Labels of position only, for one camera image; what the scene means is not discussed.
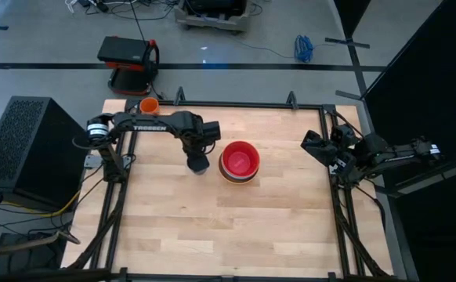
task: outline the blue cable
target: blue cable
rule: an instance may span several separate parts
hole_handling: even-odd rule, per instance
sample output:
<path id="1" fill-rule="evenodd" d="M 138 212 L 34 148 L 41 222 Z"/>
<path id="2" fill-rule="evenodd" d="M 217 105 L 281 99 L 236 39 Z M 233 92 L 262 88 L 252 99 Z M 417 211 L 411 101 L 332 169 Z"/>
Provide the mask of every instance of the blue cable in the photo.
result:
<path id="1" fill-rule="evenodd" d="M 298 35 L 294 41 L 294 57 L 303 62 L 309 63 L 313 58 L 313 44 L 308 36 Z"/>

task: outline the black wall panel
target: black wall panel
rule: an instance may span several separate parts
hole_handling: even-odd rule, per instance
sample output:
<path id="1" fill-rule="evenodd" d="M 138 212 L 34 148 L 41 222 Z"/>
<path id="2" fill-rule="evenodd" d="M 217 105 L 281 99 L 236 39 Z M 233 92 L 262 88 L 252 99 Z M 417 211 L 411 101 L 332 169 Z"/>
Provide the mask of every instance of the black wall panel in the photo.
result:
<path id="1" fill-rule="evenodd" d="M 456 176 L 396 200 L 421 282 L 456 281 Z"/>
<path id="2" fill-rule="evenodd" d="M 391 144 L 426 136 L 456 160 L 456 0 L 444 1 L 366 95 L 376 133 Z M 387 187 L 428 171 L 408 165 L 384 174 Z"/>
<path id="3" fill-rule="evenodd" d="M 369 3 L 371 3 L 371 0 L 335 0 L 347 38 L 353 36 L 353 32 L 355 32 L 356 26 L 362 19 Z"/>

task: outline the black computer case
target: black computer case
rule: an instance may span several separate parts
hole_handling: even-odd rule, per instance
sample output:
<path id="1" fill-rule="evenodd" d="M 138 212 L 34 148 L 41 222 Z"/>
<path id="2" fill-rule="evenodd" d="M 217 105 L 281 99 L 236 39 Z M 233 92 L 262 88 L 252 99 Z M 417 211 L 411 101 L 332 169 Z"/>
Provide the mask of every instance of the black computer case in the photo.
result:
<path id="1" fill-rule="evenodd" d="M 0 119 L 0 193 L 27 208 L 56 211 L 78 191 L 84 129 L 53 99 L 13 96 Z"/>

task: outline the yellow cable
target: yellow cable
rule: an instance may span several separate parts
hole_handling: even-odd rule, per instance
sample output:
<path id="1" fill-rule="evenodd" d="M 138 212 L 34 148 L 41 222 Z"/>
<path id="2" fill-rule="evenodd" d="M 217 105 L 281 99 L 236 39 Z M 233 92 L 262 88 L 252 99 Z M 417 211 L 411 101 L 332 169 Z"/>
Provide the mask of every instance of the yellow cable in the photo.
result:
<path id="1" fill-rule="evenodd" d="M 80 190 L 73 195 L 73 197 L 64 205 L 64 207 L 62 207 L 59 211 L 55 211 L 55 212 L 52 212 L 52 213 L 43 213 L 43 214 L 36 213 L 36 211 L 34 209 L 26 208 L 26 207 L 24 207 L 24 206 L 22 206 L 20 204 L 16 204 L 16 203 L 9 202 L 9 201 L 2 201 L 2 203 L 10 204 L 13 207 L 23 208 L 23 209 L 27 210 L 30 213 L 33 213 L 35 215 L 39 215 L 39 216 L 42 216 L 42 217 L 54 217 L 54 216 L 58 216 L 58 215 L 62 214 L 68 207 L 70 207 L 70 205 L 73 204 L 74 199 L 76 199 L 79 194 L 80 194 Z"/>

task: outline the orange cup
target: orange cup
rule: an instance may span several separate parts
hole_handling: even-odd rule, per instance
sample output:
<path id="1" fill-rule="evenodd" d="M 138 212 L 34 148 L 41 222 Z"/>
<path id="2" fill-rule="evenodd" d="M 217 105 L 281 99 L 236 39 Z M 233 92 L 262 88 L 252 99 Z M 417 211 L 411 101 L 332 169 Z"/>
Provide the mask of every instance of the orange cup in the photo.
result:
<path id="1" fill-rule="evenodd" d="M 139 109 L 143 114 L 158 114 L 160 107 L 158 100 L 152 97 L 145 98 L 139 103 Z"/>

